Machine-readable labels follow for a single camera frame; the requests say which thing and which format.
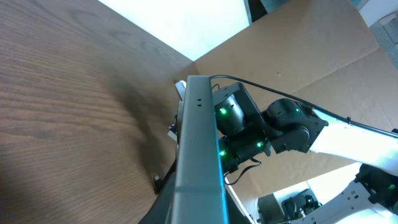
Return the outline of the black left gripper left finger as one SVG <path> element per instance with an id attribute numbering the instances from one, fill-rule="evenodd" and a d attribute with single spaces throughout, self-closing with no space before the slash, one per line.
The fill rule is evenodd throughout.
<path id="1" fill-rule="evenodd" d="M 158 175 L 154 177 L 154 191 L 157 195 L 155 202 L 149 211 L 139 221 L 139 224 L 166 224 L 175 187 L 176 161 L 173 162 L 169 171 L 162 179 Z"/>

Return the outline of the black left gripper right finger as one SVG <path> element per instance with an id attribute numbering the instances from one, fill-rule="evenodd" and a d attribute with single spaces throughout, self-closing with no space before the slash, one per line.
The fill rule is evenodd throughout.
<path id="1" fill-rule="evenodd" d="M 228 206 L 228 215 L 230 223 L 253 224 L 254 221 L 243 206 L 239 197 L 236 195 L 233 187 L 227 179 L 224 179 L 226 187 L 226 201 Z"/>

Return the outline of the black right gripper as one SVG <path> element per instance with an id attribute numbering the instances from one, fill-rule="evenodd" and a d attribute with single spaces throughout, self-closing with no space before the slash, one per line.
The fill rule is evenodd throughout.
<path id="1" fill-rule="evenodd" d="M 254 158 L 260 153 L 271 155 L 271 143 L 262 134 L 248 134 L 242 136 L 223 136 L 218 141 L 223 173 L 232 173 L 238 166 Z"/>

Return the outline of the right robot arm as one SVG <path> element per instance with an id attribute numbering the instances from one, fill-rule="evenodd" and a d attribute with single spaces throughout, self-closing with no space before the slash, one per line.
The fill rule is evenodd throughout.
<path id="1" fill-rule="evenodd" d="M 371 209 L 397 217 L 397 131 L 354 122 L 283 94 L 261 111 L 240 82 L 213 94 L 224 175 L 271 152 L 320 152 L 361 163 L 348 186 L 327 203 L 311 195 L 282 202 L 286 223 L 336 223 Z"/>

